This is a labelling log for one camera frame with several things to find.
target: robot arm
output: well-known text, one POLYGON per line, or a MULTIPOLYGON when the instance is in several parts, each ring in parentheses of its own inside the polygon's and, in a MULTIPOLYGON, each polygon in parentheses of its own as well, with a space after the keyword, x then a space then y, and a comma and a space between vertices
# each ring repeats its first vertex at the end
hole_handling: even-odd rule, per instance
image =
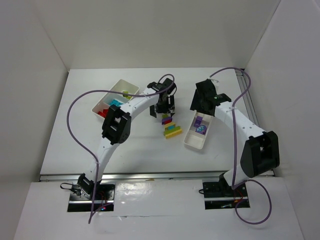
MULTIPOLYGON (((215 116, 233 131, 232 105, 226 94, 217 94, 210 79, 196 83, 190 109, 215 116)), ((244 146, 240 163, 236 168, 234 184, 237 185, 278 167, 280 160, 277 135, 273 131, 266 132, 256 126, 236 108, 234 114, 238 139, 244 146)), ((220 182, 227 184, 226 187, 232 185, 233 171, 232 168, 220 176, 220 182)))
MULTIPOLYGON (((120 144, 128 139, 131 121, 150 106, 162 105, 163 101, 166 101, 168 95, 176 88, 176 85, 173 84, 172 87, 164 93, 156 93, 168 88, 171 84, 172 80, 169 78, 163 83, 152 82, 141 95, 155 95, 136 97, 121 106, 110 106, 102 125, 102 139, 100 140, 100 145, 97 150, 97 158, 99 161, 97 183, 102 180, 104 170, 114 151, 120 144)), ((90 197, 92 197, 94 189, 96 172, 97 164, 93 162, 90 168, 80 175, 77 183, 90 197)))

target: yellow block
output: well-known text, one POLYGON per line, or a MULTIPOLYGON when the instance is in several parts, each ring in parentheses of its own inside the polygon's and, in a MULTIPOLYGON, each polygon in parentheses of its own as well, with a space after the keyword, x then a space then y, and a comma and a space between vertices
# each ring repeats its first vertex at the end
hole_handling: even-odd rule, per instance
POLYGON ((172 122, 169 122, 169 123, 167 123, 166 125, 164 125, 164 129, 165 129, 165 130, 168 130, 167 128, 170 127, 170 126, 172 126, 172 125, 176 126, 176 124, 172 121, 172 122))
POLYGON ((179 135, 181 133, 182 133, 182 129, 180 128, 178 131, 174 131, 172 133, 169 133, 169 134, 165 135, 165 139, 172 138, 172 137, 177 136, 177 135, 179 135))

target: wall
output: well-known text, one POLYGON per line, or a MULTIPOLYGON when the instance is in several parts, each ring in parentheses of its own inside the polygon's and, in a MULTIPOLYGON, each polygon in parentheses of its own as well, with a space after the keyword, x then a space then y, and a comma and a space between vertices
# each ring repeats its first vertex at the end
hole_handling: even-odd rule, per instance
POLYGON ((67 70, 28 1, 0 1, 0 233, 13 239, 67 70))
POLYGON ((282 0, 250 59, 259 123, 280 140, 280 171, 306 240, 320 235, 320 0, 282 0))
POLYGON ((245 67, 280 0, 33 0, 69 69, 245 67))

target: plastic container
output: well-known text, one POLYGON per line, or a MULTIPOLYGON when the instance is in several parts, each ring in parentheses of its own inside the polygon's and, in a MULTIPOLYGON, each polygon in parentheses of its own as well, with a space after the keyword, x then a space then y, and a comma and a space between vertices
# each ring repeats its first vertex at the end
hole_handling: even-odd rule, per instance
POLYGON ((194 111, 189 131, 184 138, 184 145, 192 150, 200 151, 205 144, 213 116, 194 111), (201 124, 195 125, 197 117, 201 117, 201 124))
MULTIPOLYGON (((139 87, 127 82, 126 80, 120 79, 113 87, 110 89, 111 91, 117 92, 127 92, 129 94, 139 94, 139 87)), ((109 109, 113 100, 116 100, 119 104, 126 104, 132 97, 124 97, 126 93, 116 94, 108 92, 100 101, 92 108, 92 112, 97 116, 98 119, 104 121, 105 118, 100 116, 98 113, 103 112, 104 109, 109 109)))

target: table top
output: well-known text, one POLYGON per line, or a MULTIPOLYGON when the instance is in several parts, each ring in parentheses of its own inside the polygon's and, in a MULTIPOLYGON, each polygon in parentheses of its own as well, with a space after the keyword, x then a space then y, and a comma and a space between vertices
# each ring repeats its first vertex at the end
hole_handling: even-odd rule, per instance
MULTIPOLYGON (((233 135, 228 127, 213 118, 201 152, 184 146, 194 112, 190 110, 196 89, 195 83, 204 81, 220 68, 125 68, 125 69, 71 69, 43 161, 41 175, 81 174, 89 168, 93 157, 84 151, 67 130, 67 110, 80 94, 90 90, 108 90, 124 79, 146 88, 167 73, 175 76, 177 92, 173 121, 183 133, 170 139, 163 135, 161 120, 149 115, 149 109, 138 115, 131 125, 130 137, 112 155, 105 173, 167 173, 228 171, 233 167, 233 135)), ((218 93, 231 99, 241 94, 234 70, 225 70, 214 79, 219 81, 218 93)), ((92 93, 80 99, 70 114, 74 135, 93 152, 100 143, 102 120, 92 108, 105 93, 92 93)), ((245 103, 240 99, 236 107, 248 116, 245 103)))
MULTIPOLYGON (((67 212, 70 192, 60 182, 31 183, 14 240, 303 240, 287 187, 281 177, 257 179, 269 191, 272 213, 261 225, 248 225, 234 209, 205 210, 200 179, 117 182, 114 211, 67 212)), ((247 221, 261 221, 269 211, 264 190, 246 183, 250 208, 239 209, 247 221)))

